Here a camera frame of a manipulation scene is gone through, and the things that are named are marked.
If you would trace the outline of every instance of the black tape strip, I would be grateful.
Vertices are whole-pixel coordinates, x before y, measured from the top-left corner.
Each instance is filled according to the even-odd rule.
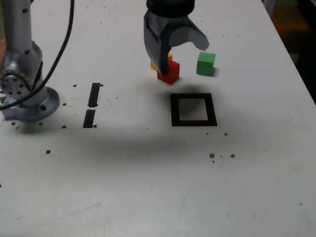
[[[85,112],[83,128],[92,128],[93,127],[94,115],[95,115],[95,110],[87,110]]]
[[[92,83],[90,97],[89,97],[89,103],[88,103],[88,106],[90,108],[98,106],[97,102],[98,102],[100,85],[101,85],[100,83]]]

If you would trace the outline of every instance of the table surface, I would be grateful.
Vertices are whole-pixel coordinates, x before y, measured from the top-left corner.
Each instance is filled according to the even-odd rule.
[[[69,5],[32,5],[44,76]],[[173,86],[150,68],[145,12],[145,0],[76,1],[48,83],[67,105],[43,126],[1,122],[0,236],[314,237],[316,108],[261,0],[197,0],[216,75],[196,75],[187,43],[172,49]],[[93,82],[97,128],[83,129]],[[212,93],[217,127],[171,126],[169,94],[188,92]]]

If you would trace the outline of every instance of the yellow cube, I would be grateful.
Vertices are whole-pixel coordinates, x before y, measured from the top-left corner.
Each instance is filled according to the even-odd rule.
[[[172,54],[171,53],[168,54],[168,60],[172,60]],[[154,69],[155,71],[157,71],[157,67],[156,67],[156,65],[154,64],[154,62],[152,60],[150,61],[150,67],[152,69]]]

